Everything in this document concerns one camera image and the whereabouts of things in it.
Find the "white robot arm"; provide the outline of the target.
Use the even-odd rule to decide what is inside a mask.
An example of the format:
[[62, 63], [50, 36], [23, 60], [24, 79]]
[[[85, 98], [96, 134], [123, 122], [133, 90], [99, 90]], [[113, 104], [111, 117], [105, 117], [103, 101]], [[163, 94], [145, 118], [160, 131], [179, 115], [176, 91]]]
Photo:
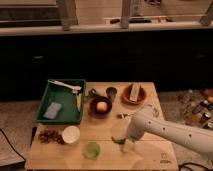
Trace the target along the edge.
[[158, 117], [158, 110], [144, 105], [131, 115], [126, 137], [139, 141], [145, 132], [160, 136], [213, 160], [213, 131], [166, 121]]

